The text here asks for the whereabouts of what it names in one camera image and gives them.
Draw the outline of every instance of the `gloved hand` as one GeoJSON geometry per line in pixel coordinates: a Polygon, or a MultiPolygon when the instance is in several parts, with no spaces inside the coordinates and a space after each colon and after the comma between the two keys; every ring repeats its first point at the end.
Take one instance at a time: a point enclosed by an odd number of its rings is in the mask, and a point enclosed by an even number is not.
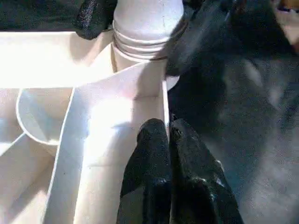
{"type": "Polygon", "coordinates": [[[183,120],[143,124],[121,188],[118,224],[242,224],[220,163],[183,120]]]}
{"type": "Polygon", "coordinates": [[[94,39],[113,21],[117,0],[85,0],[75,21],[76,33],[84,39],[94,39]]]}

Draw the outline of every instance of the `black fabric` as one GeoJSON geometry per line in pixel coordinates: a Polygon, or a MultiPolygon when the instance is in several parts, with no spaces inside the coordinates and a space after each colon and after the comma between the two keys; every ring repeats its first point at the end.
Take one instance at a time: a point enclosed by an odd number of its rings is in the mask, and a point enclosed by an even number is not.
{"type": "Polygon", "coordinates": [[[299,223],[299,58],[266,0],[206,0],[169,57],[169,107],[224,166],[245,223],[299,223]]]}

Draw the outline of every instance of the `stacked plastic cups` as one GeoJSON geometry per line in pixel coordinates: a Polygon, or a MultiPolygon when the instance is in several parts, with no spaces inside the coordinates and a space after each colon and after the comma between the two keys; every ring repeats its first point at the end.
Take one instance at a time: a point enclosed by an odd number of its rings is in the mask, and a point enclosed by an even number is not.
{"type": "MultiPolygon", "coordinates": [[[[89,63],[78,66],[70,57],[74,34],[61,34],[70,43],[61,43],[59,58],[65,56],[76,81],[40,79],[35,88],[2,90],[9,100],[0,112],[0,223],[116,222],[123,172],[140,126],[150,118],[169,125],[165,58],[184,31],[183,14],[181,0],[119,0],[114,30],[80,49],[89,63]]],[[[21,36],[31,47],[35,38],[60,44],[57,33],[21,36]]],[[[51,50],[36,49],[41,63],[51,50]]],[[[51,60],[54,70],[59,60],[51,60]]]]}

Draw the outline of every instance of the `white plastic partition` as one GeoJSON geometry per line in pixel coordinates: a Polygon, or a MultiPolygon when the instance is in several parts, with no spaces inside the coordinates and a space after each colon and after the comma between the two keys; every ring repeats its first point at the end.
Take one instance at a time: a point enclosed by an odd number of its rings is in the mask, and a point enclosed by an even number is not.
{"type": "Polygon", "coordinates": [[[123,172],[140,126],[159,118],[168,127],[164,66],[140,63],[74,90],[44,223],[116,222],[123,172]]]}

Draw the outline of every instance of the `white cylindrical container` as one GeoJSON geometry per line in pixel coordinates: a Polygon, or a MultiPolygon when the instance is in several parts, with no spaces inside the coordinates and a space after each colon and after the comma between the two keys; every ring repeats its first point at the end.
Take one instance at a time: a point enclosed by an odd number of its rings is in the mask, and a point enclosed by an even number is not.
{"type": "Polygon", "coordinates": [[[133,58],[164,58],[168,45],[183,33],[183,21],[182,0],[119,0],[113,21],[115,44],[133,58]]]}
{"type": "Polygon", "coordinates": [[[24,132],[37,142],[58,145],[71,91],[72,88],[21,90],[16,115],[24,132]]]}

